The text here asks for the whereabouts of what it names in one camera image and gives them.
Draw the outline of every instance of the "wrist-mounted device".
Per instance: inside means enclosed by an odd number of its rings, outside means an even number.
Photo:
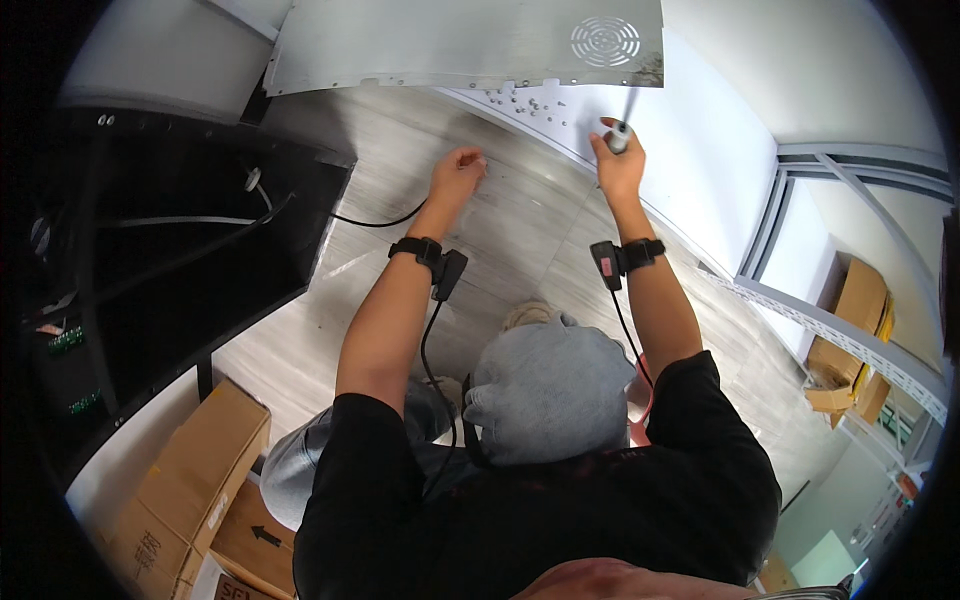
[[[665,248],[660,240],[643,238],[620,248],[610,240],[590,245],[593,262],[611,292],[623,287],[620,278],[633,269],[654,264]]]
[[[412,254],[419,264],[430,269],[433,300],[437,301],[450,298],[453,287],[467,267],[466,256],[455,250],[444,253],[444,247],[428,237],[404,237],[390,247],[387,256],[392,258],[397,252]]]

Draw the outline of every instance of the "black t-shirt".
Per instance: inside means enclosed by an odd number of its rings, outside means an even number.
[[[658,379],[652,446],[485,471],[428,504],[396,411],[343,395],[332,422],[294,547],[304,600],[508,598],[591,557],[742,586],[777,525],[770,460],[706,351]]]

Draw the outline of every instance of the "jeans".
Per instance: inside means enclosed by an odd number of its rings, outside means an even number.
[[[551,463],[593,450],[627,447],[624,388],[636,375],[623,347],[558,312],[548,324],[498,335],[480,355],[464,419],[481,428],[480,447],[495,467]],[[282,525],[300,528],[317,461],[330,434],[330,409],[276,443],[263,466],[260,491]],[[449,447],[433,444],[450,420],[431,387],[407,383],[404,427],[429,485]],[[429,502],[481,472],[458,447]]]

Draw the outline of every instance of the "black arrow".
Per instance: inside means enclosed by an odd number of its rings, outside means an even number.
[[[253,536],[258,540],[266,540],[267,542],[273,544],[277,548],[280,547],[280,538],[275,538],[267,533],[267,530],[263,528],[263,525],[257,525],[251,527],[253,529]]]

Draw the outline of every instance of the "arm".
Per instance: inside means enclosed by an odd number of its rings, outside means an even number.
[[[476,147],[457,148],[441,158],[434,167],[426,203],[407,237],[443,242],[486,172],[487,161]],[[403,417],[407,378],[429,297],[430,270],[410,253],[395,254],[347,329],[337,365],[337,396],[372,396]]]
[[[611,118],[601,122],[607,127],[614,124]],[[620,155],[612,153],[596,133],[590,134],[590,144],[597,156],[597,181],[616,221],[621,246],[642,238],[656,239],[639,199],[646,154],[636,134]],[[704,349],[697,317],[666,256],[627,274],[627,290],[636,336],[654,381],[667,365]]]

